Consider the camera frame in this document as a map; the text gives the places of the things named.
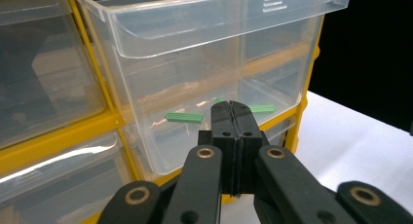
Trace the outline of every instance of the green plastic piece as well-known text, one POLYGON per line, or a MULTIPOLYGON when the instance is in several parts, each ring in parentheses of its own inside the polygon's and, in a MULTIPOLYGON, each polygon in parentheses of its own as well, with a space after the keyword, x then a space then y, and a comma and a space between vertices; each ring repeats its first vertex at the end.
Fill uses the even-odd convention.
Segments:
POLYGON ((216 104, 216 103, 219 103, 219 102, 222 102, 222 101, 225 101, 225 99, 222 98, 222 97, 217 97, 217 98, 215 99, 214 103, 216 104))
POLYGON ((169 112, 165 118, 168 122, 200 124, 203 121, 203 114, 169 112))
POLYGON ((271 114, 276 111, 274 105, 250 105, 248 106, 252 114, 271 114))

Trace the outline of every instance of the transparent plastic drawer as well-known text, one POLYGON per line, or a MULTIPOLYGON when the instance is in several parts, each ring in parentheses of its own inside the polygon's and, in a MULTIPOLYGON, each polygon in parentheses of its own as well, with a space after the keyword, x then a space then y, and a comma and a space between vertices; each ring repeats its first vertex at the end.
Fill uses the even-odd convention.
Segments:
POLYGON ((66 0, 0 0, 0 148, 104 108, 66 0))
POLYGON ((0 178, 1 223, 78 223, 102 211, 131 181, 121 150, 109 132, 0 178))
POLYGON ((295 117, 292 116, 264 131, 270 144, 284 146, 286 133, 289 129, 295 126, 295 121, 295 117))
POLYGON ((259 125, 294 107, 319 15, 349 0, 77 1, 141 157, 167 174, 209 130, 217 101, 257 109, 259 125))

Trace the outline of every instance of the black plastic part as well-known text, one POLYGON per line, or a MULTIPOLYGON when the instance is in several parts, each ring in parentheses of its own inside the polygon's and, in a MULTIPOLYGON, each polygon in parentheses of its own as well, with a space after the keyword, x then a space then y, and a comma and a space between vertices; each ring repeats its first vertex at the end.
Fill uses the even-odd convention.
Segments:
POLYGON ((356 223, 285 148, 262 147, 256 164, 285 223, 356 223))
POLYGON ((258 196, 254 197, 254 208, 262 224, 282 224, 284 223, 282 214, 274 206, 274 204, 268 204, 260 199, 258 196))
POLYGON ((334 191, 332 191, 331 189, 326 188, 326 187, 324 187, 324 189, 325 189, 325 191, 327 191, 327 192, 330 194, 330 196, 331 196, 332 198, 335 199, 336 193, 335 193, 334 191))
POLYGON ((139 223, 160 223, 163 213, 162 206, 158 202, 160 197, 161 190, 154 183, 145 181, 129 183, 122 187, 110 200, 97 223, 134 224, 136 220, 139 223), (137 202, 137 204, 129 204, 127 201, 130 199, 132 202, 137 202))
POLYGON ((179 175, 163 223, 218 223, 221 165, 222 153, 218 148, 209 145, 193 148, 179 175), (210 151, 199 151, 203 149, 213 151, 213 155, 208 158, 210 151))
POLYGON ((175 189, 176 182, 179 179, 179 175, 172 178, 170 181, 166 182, 164 185, 160 187, 161 189, 161 205, 163 210, 167 210, 170 202, 170 198, 172 197, 173 190, 175 189))
POLYGON ((413 223, 413 216, 401 205, 379 189, 362 182, 340 184, 336 198, 357 223, 413 223))
POLYGON ((261 139, 262 139, 262 145, 270 145, 270 141, 267 139, 267 135, 265 135, 264 131, 261 131, 261 139))
POLYGON ((248 106, 236 101, 231 101, 230 105, 234 113, 234 126, 239 136, 239 153, 241 154, 236 167, 238 176, 236 193, 253 194, 254 181, 257 178, 254 160, 263 145, 263 134, 248 106))
POLYGON ((210 122, 211 145, 218 147, 222 152, 222 193, 235 195, 235 171, 239 153, 231 107, 227 101, 212 105, 210 122))
POLYGON ((199 131, 198 145, 212 145, 212 131, 199 131))

